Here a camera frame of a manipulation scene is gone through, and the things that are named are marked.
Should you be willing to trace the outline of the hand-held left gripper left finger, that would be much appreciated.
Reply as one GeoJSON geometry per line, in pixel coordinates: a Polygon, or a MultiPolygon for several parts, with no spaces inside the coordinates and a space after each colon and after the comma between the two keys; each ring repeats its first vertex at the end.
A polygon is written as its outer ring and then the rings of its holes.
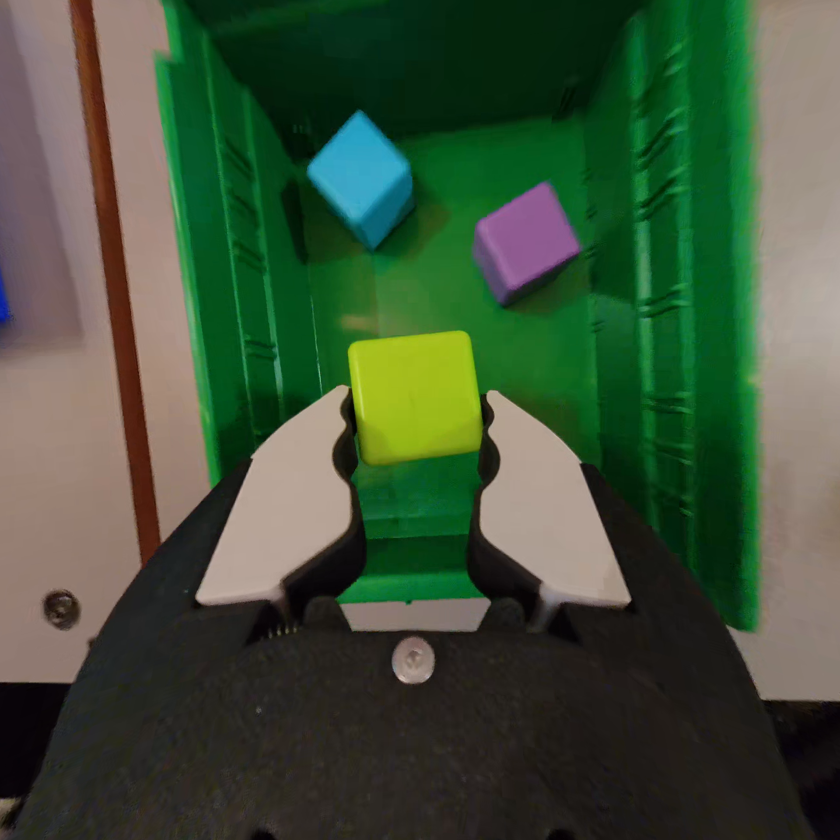
{"type": "Polygon", "coordinates": [[[251,460],[196,591],[202,607],[272,604],[302,624],[312,601],[337,599],[366,565],[353,475],[351,389],[338,385],[281,425],[251,460]]]}

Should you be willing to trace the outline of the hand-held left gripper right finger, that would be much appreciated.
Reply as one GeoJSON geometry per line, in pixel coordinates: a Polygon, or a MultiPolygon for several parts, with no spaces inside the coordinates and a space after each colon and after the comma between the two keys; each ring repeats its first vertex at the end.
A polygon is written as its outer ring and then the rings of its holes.
{"type": "Polygon", "coordinates": [[[499,391],[484,394],[481,408],[467,548],[475,587],[490,602],[517,603],[527,632],[547,631],[567,605],[628,608],[632,597],[578,455],[499,391]]]}

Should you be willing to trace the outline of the lime green cube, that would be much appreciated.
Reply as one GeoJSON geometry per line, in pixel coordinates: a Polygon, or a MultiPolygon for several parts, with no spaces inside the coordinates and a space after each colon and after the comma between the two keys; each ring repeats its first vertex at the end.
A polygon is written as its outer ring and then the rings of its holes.
{"type": "Polygon", "coordinates": [[[475,453],[482,415],[464,331],[353,342],[348,349],[360,455],[368,466],[475,453]]]}

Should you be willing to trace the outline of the purple cube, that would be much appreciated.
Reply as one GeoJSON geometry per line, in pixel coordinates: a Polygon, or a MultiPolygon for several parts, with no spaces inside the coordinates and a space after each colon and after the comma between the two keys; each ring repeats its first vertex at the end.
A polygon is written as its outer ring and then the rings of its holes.
{"type": "Polygon", "coordinates": [[[557,277],[582,250],[557,192],[545,181],[476,223],[472,258],[492,297],[507,308],[557,277]]]}

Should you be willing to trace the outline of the blue cube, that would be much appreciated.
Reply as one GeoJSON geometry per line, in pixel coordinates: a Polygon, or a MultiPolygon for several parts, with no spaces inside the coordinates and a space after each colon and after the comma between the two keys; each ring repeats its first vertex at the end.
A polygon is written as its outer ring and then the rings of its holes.
{"type": "Polygon", "coordinates": [[[415,207],[411,165],[361,110],[311,159],[307,177],[370,251],[375,251],[415,207]]]}

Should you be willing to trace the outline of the green plastic bin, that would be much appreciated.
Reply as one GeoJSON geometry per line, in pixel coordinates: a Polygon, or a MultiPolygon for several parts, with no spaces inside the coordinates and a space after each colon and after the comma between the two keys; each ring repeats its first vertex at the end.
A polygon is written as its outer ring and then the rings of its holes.
{"type": "Polygon", "coordinates": [[[760,619],[753,2],[162,2],[155,59],[210,486],[350,383],[354,341],[464,330],[760,619]],[[363,111],[415,207],[370,251],[307,177],[363,111]],[[550,182],[581,255],[507,308],[476,223],[550,182]]]}

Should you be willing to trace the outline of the round metal desk screw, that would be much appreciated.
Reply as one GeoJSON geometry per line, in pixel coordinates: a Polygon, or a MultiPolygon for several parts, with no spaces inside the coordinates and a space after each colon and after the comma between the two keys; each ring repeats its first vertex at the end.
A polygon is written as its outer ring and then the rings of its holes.
{"type": "Polygon", "coordinates": [[[47,623],[62,632],[74,628],[81,619],[81,604],[69,590],[48,592],[43,598],[42,608],[47,623]]]}

